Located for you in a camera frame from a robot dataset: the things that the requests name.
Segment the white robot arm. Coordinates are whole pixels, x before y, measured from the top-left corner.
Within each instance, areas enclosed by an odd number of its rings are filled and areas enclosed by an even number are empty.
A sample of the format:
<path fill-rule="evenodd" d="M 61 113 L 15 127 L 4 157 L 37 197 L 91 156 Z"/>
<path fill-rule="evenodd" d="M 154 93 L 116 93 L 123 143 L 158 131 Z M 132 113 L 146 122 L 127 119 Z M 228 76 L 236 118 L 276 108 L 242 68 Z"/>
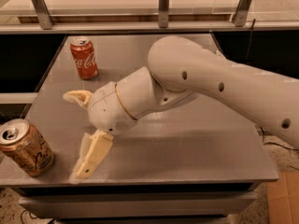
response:
<path fill-rule="evenodd" d="M 88 112 L 94 134 L 84 134 L 71 177 L 90 177 L 113 145 L 113 137 L 150 113 L 188 103 L 195 93 L 213 98 L 299 146 L 299 82 L 234 63 L 180 36 L 166 36 L 150 48 L 148 64 L 94 92 L 68 91 L 64 99 Z"/>

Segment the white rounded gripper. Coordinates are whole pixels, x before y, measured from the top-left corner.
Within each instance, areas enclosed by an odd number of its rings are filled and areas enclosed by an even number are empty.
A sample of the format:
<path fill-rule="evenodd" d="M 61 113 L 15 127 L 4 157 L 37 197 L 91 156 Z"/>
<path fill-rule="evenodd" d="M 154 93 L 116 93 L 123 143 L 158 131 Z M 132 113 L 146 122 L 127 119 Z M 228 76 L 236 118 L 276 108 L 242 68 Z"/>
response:
<path fill-rule="evenodd" d="M 93 174 L 112 148 L 112 135 L 119 135 L 133 128 L 137 120 L 123 108 L 115 82 L 107 83 L 94 94 L 84 90 L 68 91 L 63 98 L 83 109 L 88 108 L 89 121 L 98 129 L 94 134 L 83 135 L 79 158 L 72 171 L 73 179 L 85 179 Z"/>

